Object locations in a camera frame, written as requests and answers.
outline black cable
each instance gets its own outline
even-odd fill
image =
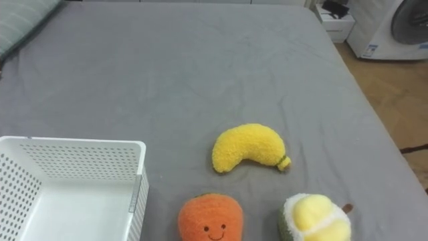
[[[418,147],[406,147],[406,148],[400,149],[400,152],[401,154],[407,154],[407,153],[412,153],[415,151],[422,151],[422,150],[428,150],[428,143],[424,145],[420,145]]]

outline fuzzy fabric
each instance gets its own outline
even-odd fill
[[[350,211],[352,205],[345,205]],[[280,209],[282,241],[350,241],[350,220],[328,197],[299,193]]]
[[[243,212],[236,200],[209,193],[190,199],[179,213],[183,241],[241,241]]]
[[[243,159],[276,166],[283,171],[291,160],[281,137],[260,124],[245,124],[222,133],[214,144],[213,166],[219,172],[231,171]]]

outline orange fruit toy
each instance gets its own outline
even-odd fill
[[[183,241],[241,241],[242,229],[242,208],[227,195],[200,195],[190,199],[179,213]]]

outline yellow banana toy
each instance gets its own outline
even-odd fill
[[[213,166],[219,172],[231,171],[244,159],[283,171],[291,160],[281,137],[260,124],[245,124],[223,132],[214,144]]]

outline wooden floor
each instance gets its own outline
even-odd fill
[[[347,44],[336,48],[398,148],[428,143],[428,62],[358,60]],[[428,188],[428,150],[405,158]]]

